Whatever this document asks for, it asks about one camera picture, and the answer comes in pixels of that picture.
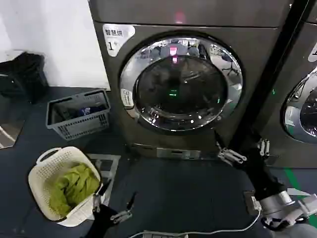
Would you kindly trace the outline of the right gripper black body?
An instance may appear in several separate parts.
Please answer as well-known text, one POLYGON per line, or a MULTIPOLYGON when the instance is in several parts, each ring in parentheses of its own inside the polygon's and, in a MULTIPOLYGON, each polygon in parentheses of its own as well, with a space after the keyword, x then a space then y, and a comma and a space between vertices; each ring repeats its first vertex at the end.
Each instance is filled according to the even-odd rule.
POLYGON ((247 160, 243 171, 249 177, 254 189, 255 198, 261 201, 270 196, 279 194, 285 190, 285 185, 273 176, 266 166, 257 148, 250 148, 243 152, 247 160))

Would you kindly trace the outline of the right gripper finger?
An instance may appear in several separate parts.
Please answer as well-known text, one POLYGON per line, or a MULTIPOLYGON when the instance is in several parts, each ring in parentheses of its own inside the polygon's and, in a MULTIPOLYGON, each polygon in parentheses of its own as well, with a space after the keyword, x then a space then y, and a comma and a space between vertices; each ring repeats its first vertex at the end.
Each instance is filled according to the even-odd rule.
POLYGON ((259 153, 262 157, 270 156, 270 141, 266 138, 263 138, 255 129, 251 127, 250 136, 253 144, 259 150, 259 153))
POLYGON ((217 157, 221 159, 223 162, 235 166, 237 164, 243 164, 247 161, 247 157, 243 156, 234 150, 225 147, 224 141, 222 140, 221 136, 214 131, 216 145, 219 149, 217 157))

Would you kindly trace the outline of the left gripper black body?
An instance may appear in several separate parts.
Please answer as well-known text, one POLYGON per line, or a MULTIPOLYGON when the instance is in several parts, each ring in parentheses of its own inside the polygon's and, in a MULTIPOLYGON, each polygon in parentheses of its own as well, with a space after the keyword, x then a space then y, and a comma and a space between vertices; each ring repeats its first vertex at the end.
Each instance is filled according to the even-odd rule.
POLYGON ((99 206, 99 209, 99 212, 93 212, 95 219, 84 238, 103 238, 107 230, 114 226, 113 220, 110 218, 117 215, 118 212, 103 204, 99 206))

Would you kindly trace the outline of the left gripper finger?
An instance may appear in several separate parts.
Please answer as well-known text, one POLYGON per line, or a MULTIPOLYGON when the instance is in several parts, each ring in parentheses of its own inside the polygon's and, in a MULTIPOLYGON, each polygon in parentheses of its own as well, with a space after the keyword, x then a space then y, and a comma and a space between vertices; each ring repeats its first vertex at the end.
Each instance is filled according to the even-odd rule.
POLYGON ((125 210, 110 217, 110 220, 112 221, 114 225, 122 223, 132 217, 132 209, 134 206, 136 195, 137 195, 137 192, 134 192, 133 195, 131 196, 131 199, 127 203, 125 210))
POLYGON ((101 204, 108 195, 108 188, 112 182, 112 179, 108 178, 107 181, 101 186, 99 191, 93 196, 93 213, 99 213, 101 211, 101 204))

